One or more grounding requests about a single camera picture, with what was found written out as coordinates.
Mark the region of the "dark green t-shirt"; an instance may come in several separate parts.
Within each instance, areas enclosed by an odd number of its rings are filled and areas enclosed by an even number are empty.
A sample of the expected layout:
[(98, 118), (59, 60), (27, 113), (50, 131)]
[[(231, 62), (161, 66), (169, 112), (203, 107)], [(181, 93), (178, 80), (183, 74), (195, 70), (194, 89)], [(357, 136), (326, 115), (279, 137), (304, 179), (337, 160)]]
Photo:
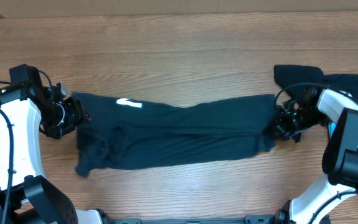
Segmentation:
[(245, 159), (275, 146), (273, 95), (182, 108), (74, 92), (90, 116), (77, 129), (76, 173)]

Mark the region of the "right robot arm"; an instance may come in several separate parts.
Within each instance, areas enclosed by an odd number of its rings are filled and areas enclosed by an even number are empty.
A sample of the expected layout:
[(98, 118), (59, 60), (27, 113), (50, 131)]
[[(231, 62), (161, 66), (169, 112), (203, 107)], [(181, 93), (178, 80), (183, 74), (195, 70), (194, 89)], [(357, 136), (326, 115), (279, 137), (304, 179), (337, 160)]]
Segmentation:
[(275, 105), (273, 135), (300, 140), (316, 124), (333, 124), (322, 158), (322, 174), (300, 196), (288, 201), (267, 223), (328, 223), (328, 213), (358, 195), (358, 102), (345, 91), (307, 83), (301, 103)]

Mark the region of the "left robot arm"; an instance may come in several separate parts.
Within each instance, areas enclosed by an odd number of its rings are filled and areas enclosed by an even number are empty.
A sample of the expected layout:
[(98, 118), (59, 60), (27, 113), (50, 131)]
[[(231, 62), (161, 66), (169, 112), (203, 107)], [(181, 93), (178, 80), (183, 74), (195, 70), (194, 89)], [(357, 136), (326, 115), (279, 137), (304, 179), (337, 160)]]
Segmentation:
[(87, 119), (61, 82), (0, 89), (0, 223), (107, 223), (98, 209), (76, 209), (46, 179), (40, 155), (40, 134), (60, 139)]

